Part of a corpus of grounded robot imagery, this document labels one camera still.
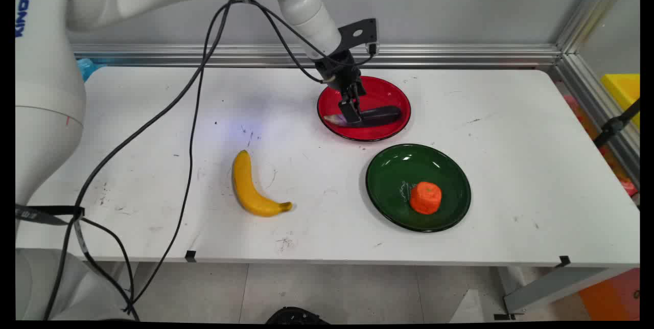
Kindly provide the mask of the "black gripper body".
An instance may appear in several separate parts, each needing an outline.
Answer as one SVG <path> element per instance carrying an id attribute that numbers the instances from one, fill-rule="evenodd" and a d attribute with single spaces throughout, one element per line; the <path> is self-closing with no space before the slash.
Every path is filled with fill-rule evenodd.
<path id="1" fill-rule="evenodd" d="M 360 66 L 365 63 L 366 60 L 357 63 L 351 52 L 345 50 L 315 60 L 314 66 L 327 86 L 341 93 L 355 89 L 355 80 L 362 80 Z"/>

